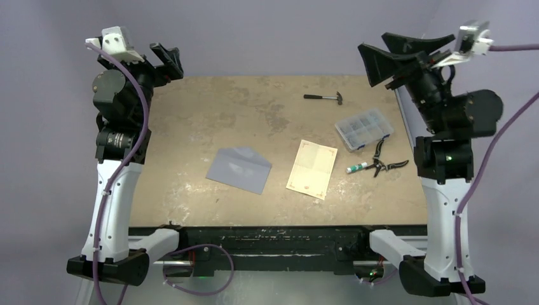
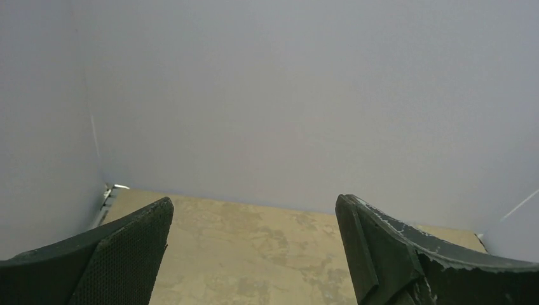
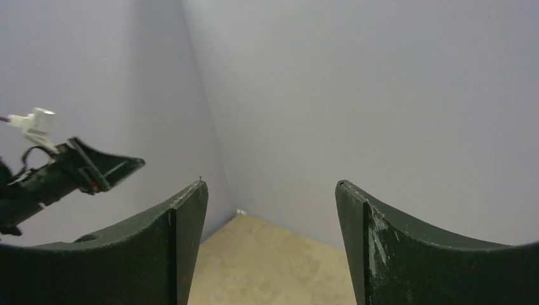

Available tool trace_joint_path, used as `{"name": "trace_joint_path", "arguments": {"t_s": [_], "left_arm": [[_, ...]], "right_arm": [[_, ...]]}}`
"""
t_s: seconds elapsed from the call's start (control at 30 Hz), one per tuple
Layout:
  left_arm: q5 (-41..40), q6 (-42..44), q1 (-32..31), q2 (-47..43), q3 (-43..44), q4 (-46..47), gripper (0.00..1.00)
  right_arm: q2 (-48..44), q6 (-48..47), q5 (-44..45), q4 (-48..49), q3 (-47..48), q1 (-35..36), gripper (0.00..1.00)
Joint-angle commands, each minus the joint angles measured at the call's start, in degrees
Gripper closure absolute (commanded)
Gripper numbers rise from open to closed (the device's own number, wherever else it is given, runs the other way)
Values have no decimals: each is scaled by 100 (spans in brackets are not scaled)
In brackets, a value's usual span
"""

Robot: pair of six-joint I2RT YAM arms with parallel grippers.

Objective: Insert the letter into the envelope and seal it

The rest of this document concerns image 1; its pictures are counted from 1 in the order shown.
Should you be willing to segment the white green glue stick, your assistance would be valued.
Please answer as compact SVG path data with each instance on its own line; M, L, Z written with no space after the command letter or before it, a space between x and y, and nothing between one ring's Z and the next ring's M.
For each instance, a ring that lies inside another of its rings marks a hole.
M356 164L356 165L352 165L350 167L348 167L346 169L346 173L350 174L350 173L354 173L354 172L357 172L357 171L361 171L361 170L364 170L368 167L368 163L367 162L363 162L363 163L359 163L359 164Z

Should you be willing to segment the grey envelope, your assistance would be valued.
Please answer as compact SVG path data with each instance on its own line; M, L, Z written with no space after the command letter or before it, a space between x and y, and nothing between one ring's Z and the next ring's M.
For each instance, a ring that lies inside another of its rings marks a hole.
M271 168L272 164L251 147L220 148L205 177L262 194Z

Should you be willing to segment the cream letter paper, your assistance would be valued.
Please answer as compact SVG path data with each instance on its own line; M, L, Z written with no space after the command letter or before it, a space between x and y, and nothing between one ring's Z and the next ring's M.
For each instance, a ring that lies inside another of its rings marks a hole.
M338 150L302 140L286 188L324 200Z

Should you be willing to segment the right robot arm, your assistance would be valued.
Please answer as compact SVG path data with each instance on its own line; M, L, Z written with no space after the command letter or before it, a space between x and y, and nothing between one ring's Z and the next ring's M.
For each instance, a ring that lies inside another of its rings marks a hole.
M471 267L464 197L474 177L472 140L496 133L503 102L492 90L453 95L442 69L455 75L457 64L487 53L493 40L484 26L466 26L458 36L435 39L389 32L382 38L385 50L366 43L358 50L369 84L404 87L426 124L428 136L416 138L413 153L426 196L428 245L421 251L392 231L375 230L358 239L358 253L366 259L386 257L409 294L481 294L486 284Z

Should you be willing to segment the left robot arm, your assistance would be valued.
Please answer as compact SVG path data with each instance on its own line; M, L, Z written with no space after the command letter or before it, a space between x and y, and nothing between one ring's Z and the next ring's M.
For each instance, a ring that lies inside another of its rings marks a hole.
M104 71L92 83L96 122L97 193L92 223L81 253L67 261L70 275L120 285L138 286L149 266L168 254L181 260L189 242L181 228L164 225L137 243L128 231L134 191L151 138L149 110L154 89L182 79L180 53L159 43L150 45L161 60L128 60L88 42L98 52Z

